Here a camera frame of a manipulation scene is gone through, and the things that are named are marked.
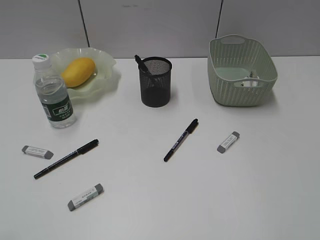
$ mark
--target bottle cap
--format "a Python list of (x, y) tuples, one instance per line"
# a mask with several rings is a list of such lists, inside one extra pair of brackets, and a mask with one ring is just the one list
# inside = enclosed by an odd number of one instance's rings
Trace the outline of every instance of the bottle cap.
[(37, 54), (32, 58), (34, 68), (37, 70), (44, 70), (51, 67), (51, 61), (47, 54)]

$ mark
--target plastic basket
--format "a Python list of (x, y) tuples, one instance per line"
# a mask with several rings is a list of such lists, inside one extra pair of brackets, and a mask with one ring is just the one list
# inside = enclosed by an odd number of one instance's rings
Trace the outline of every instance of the plastic basket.
[(210, 41), (208, 77), (216, 102), (224, 106), (261, 104), (274, 86), (278, 73), (263, 45), (240, 35)]

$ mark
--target mango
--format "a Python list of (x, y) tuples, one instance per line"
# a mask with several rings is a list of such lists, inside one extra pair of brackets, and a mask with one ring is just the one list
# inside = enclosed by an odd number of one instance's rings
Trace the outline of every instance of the mango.
[(87, 81), (95, 68), (95, 62), (91, 58), (80, 57), (73, 60), (61, 73), (61, 76), (68, 88), (74, 88)]

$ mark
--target basket handle hole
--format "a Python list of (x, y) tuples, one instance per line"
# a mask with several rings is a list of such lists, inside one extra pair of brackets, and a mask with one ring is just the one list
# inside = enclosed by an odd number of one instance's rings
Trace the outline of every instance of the basket handle hole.
[(261, 88), (264, 86), (264, 83), (261, 81), (238, 81), (233, 85), (238, 88)]
[(241, 36), (226, 36), (221, 38), (222, 44), (243, 44), (245, 42), (245, 39)]

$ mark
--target water bottle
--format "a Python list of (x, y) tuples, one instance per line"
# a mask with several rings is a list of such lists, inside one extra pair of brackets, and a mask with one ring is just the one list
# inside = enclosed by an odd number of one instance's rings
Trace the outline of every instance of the water bottle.
[(67, 87), (62, 77), (51, 67), (47, 54), (32, 58), (33, 84), (49, 123), (55, 128), (66, 128), (76, 121)]

